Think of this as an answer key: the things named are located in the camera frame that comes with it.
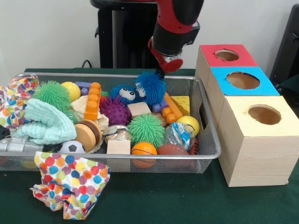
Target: polka dot cloth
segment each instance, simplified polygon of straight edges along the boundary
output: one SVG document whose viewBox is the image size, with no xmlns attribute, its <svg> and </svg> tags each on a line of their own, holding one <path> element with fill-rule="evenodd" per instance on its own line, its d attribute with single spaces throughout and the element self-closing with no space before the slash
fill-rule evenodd
<svg viewBox="0 0 299 224">
<path fill-rule="evenodd" d="M 0 86 L 0 125 L 6 128 L 17 128 L 26 120 L 25 108 L 38 87 L 38 77 L 32 74 L 29 77 L 12 79 L 9 86 Z"/>
<path fill-rule="evenodd" d="M 42 184 L 30 188 L 52 211 L 64 208 L 64 219 L 86 219 L 110 179 L 110 168 L 73 155 L 36 152 Z"/>
</svg>

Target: metal basket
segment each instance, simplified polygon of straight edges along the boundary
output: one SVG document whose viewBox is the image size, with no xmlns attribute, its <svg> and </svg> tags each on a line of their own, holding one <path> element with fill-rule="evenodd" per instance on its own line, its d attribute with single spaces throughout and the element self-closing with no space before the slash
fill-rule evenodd
<svg viewBox="0 0 299 224">
<path fill-rule="evenodd" d="M 68 74 L 36 73 L 40 82 L 55 80 L 57 82 L 82 81 L 98 82 L 104 91 L 110 91 L 118 84 L 135 84 L 133 75 L 103 74 Z M 172 96 L 190 97 L 190 114 L 200 124 L 197 135 L 199 141 L 198 155 L 118 155 L 106 154 L 104 143 L 94 154 L 76 154 L 90 160 L 105 163 L 112 172 L 146 172 L 146 173 L 203 173 L 212 159 L 221 153 L 221 147 L 213 122 L 211 110 L 202 82 L 195 77 L 166 76 L 167 92 Z M 0 152 L 0 170 L 38 171 L 34 165 L 34 153 Z"/>
</svg>

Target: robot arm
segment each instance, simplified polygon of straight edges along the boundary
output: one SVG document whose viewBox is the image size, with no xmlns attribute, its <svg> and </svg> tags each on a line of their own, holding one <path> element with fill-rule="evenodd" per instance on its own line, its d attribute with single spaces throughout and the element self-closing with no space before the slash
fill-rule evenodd
<svg viewBox="0 0 299 224">
<path fill-rule="evenodd" d="M 180 58 L 182 48 L 193 44 L 197 36 L 200 28 L 197 18 L 204 0 L 155 1 L 158 4 L 158 17 L 148 47 L 164 73 L 174 72 L 183 64 Z"/>
</svg>

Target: red box top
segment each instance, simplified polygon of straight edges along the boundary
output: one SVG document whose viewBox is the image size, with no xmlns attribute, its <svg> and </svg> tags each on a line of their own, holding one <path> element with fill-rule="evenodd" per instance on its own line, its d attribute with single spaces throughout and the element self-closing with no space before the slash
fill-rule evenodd
<svg viewBox="0 0 299 224">
<path fill-rule="evenodd" d="M 210 67 L 257 67 L 257 63 L 241 44 L 201 45 Z"/>
</svg>

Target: blue spiky creature toy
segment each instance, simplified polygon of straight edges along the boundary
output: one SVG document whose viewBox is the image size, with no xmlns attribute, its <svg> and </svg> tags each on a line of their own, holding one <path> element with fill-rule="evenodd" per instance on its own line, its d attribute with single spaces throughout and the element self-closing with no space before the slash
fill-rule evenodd
<svg viewBox="0 0 299 224">
<path fill-rule="evenodd" d="M 112 99 L 116 99 L 120 96 L 120 100 L 125 106 L 128 104 L 134 104 L 140 102 L 140 97 L 135 87 L 127 84 L 115 86 L 109 93 Z"/>
<path fill-rule="evenodd" d="M 137 77 L 135 88 L 148 105 L 160 103 L 166 93 L 166 84 L 161 77 L 154 72 L 144 72 Z"/>
</svg>

